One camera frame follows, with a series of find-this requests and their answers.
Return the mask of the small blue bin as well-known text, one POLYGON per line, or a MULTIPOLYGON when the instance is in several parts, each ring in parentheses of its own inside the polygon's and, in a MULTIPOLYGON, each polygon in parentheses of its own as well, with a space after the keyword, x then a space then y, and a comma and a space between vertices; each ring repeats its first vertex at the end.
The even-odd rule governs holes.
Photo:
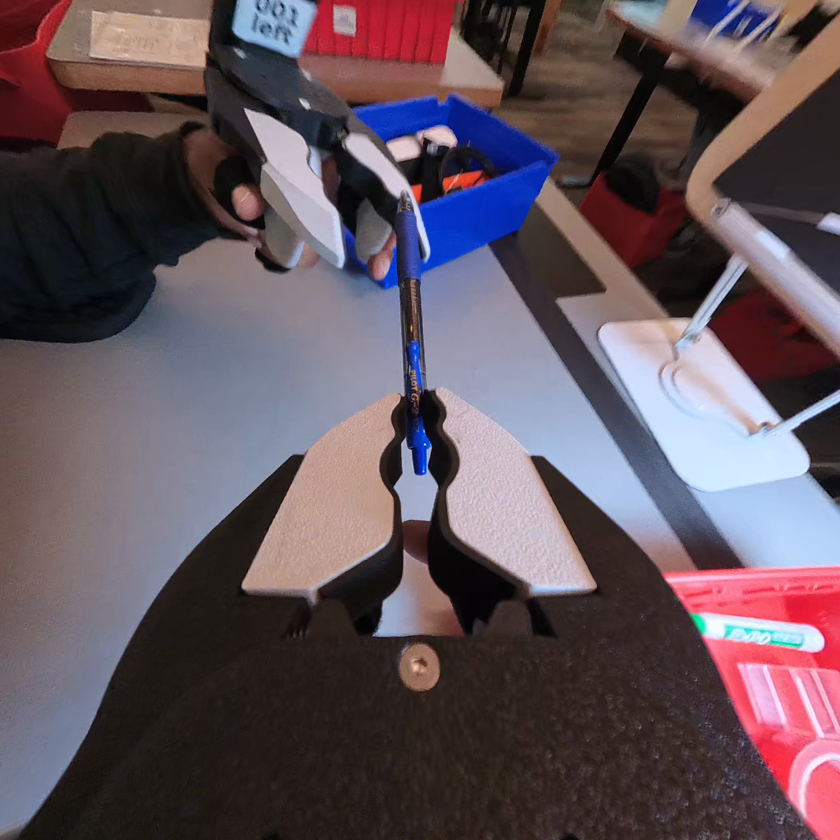
POLYGON ((761 39, 773 32, 781 9, 764 1, 697 1, 689 22, 712 37, 761 39))

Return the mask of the white paper sheet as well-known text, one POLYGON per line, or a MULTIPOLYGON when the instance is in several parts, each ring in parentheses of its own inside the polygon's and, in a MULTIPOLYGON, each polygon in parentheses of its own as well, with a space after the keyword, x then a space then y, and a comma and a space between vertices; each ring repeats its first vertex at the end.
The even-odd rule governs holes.
POLYGON ((91 12, 89 56, 136 65, 199 68, 209 40, 206 19, 91 12))

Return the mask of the blue plastic bin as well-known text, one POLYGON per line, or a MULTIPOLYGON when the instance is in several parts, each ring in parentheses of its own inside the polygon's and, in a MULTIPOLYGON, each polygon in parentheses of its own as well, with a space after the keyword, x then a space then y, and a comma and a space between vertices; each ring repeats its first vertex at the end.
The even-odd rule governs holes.
POLYGON ((544 144, 456 95, 394 101, 354 109, 385 143, 443 124, 458 146, 439 158, 398 164, 413 189, 430 244, 426 270, 517 231, 557 164, 544 144), (485 171, 492 181, 442 196, 444 176, 485 171))

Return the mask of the red plastic bin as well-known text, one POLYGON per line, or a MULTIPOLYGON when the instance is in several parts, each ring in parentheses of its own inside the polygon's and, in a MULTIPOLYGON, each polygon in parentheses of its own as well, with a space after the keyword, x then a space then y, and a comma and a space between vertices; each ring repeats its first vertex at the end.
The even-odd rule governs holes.
POLYGON ((816 654, 703 637, 742 726, 789 798, 791 766, 799 752, 815 740, 839 741, 839 736, 813 738, 760 727, 750 710, 738 666, 780 665, 834 669, 839 673, 838 567, 675 572, 665 578, 688 613, 811 624, 824 635, 824 650, 816 654))

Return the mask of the wooden office desk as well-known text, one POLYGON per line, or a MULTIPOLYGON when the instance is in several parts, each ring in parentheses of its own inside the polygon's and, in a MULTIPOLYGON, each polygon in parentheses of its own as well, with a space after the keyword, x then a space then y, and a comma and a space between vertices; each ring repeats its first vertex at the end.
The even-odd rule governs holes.
POLYGON ((703 151, 740 111, 770 86, 779 55, 771 43, 791 26, 781 2, 773 32, 761 39, 712 37, 690 24, 696 2, 612 2, 605 21, 621 31, 615 57, 639 73, 615 129, 595 165, 599 175, 624 152, 651 97, 665 89, 696 110, 694 129, 677 179, 688 176, 703 151))

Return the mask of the black board on stand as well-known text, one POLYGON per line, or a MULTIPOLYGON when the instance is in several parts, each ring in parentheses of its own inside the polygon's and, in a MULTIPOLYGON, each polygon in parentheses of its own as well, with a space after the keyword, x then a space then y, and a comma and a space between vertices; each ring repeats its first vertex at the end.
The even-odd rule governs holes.
POLYGON ((838 404, 838 391, 782 419, 708 324, 745 270, 835 356, 839 297, 769 230, 715 187, 721 173, 839 73, 838 17, 710 143, 686 188, 691 215, 730 253, 690 320, 607 322, 601 348, 679 478, 701 491, 802 476, 795 429, 838 404))

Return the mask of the red tape roll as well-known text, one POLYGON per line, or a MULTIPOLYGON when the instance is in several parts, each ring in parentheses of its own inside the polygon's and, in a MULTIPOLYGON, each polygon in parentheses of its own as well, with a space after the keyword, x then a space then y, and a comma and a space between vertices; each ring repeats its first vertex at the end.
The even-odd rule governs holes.
POLYGON ((799 752, 791 766, 788 794, 817 838, 839 838, 837 739, 815 740, 799 752))

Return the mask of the white tube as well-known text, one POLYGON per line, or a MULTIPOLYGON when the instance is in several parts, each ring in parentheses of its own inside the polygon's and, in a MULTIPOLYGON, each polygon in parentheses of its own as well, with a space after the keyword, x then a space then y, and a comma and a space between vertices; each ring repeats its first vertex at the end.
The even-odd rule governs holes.
POLYGON ((404 134, 388 140, 385 145, 393 159, 397 163, 403 164, 421 159, 424 156, 439 158, 449 150, 456 148, 459 141, 452 129, 439 124, 416 133, 404 134))

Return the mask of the clear plastic box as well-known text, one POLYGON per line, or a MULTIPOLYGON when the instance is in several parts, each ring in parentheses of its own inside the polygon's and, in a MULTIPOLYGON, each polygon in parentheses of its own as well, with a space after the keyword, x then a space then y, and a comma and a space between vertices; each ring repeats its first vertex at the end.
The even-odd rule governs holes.
POLYGON ((738 672, 760 727, 816 739, 839 736, 837 670, 744 664, 738 672))

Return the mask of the green white marker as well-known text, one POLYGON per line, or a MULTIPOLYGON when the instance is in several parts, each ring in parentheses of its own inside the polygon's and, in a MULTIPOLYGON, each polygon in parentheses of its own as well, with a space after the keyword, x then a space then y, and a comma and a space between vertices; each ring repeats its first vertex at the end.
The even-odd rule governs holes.
POLYGON ((816 654, 824 650, 823 633, 811 624, 798 624, 718 613, 689 614, 706 639, 816 654))

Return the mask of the red plastic crate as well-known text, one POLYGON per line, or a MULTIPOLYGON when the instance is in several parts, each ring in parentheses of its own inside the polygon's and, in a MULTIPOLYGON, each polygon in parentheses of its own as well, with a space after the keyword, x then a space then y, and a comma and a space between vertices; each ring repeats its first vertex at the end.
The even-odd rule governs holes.
POLYGON ((321 1, 306 55, 441 66, 456 1, 321 1))

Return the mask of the whiteboard easel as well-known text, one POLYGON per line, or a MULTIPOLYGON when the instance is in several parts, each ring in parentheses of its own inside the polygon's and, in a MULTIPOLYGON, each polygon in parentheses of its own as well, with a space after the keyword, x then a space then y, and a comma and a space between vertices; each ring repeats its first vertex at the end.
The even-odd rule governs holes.
POLYGON ((459 33, 479 58, 501 76, 511 70, 505 96, 515 98, 522 92, 529 63, 538 42, 547 1, 466 1, 462 2, 459 33), (517 15, 527 10, 518 52, 511 53, 511 38, 517 15))

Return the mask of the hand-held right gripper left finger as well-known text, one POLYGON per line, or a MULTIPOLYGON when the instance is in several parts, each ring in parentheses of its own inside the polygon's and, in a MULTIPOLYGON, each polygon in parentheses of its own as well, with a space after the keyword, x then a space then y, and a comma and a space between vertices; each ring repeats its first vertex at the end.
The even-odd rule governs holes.
POLYGON ((382 604, 403 576, 403 398, 392 393, 308 448, 242 582, 249 595, 382 604))

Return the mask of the red fabric tote bag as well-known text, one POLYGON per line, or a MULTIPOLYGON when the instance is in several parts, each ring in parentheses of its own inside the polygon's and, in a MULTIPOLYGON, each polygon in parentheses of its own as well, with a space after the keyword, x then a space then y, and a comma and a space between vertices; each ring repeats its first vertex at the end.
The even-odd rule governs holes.
POLYGON ((70 1, 1 2, 2 140, 55 144, 78 111, 151 112, 139 93, 76 90, 56 78, 46 53, 70 1))

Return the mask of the blue pen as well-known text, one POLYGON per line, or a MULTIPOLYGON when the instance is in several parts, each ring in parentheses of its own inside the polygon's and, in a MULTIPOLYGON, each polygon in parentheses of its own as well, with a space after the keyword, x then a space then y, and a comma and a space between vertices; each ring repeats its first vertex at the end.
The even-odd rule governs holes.
POLYGON ((403 192, 395 217, 395 260, 400 296, 403 384, 406 402, 406 446, 415 475, 427 473, 431 443, 424 425, 426 385, 421 299, 421 240, 413 194, 403 192))

